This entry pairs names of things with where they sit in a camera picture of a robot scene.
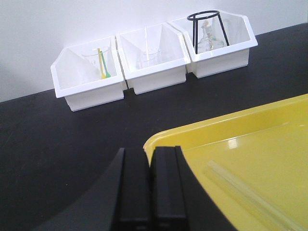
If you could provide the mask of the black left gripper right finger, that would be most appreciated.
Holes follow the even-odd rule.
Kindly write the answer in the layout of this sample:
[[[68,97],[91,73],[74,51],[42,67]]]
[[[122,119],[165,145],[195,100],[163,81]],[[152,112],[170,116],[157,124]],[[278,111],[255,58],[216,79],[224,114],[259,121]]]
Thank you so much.
[[[155,231],[234,231],[190,169],[179,146],[157,146],[151,159]]]

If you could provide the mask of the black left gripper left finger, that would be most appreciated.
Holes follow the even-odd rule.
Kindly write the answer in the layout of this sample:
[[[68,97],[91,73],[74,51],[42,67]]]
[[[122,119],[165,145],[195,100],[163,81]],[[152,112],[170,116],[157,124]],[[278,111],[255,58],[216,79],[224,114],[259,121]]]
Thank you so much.
[[[36,231],[150,231],[149,164],[142,148],[120,148],[79,199]]]

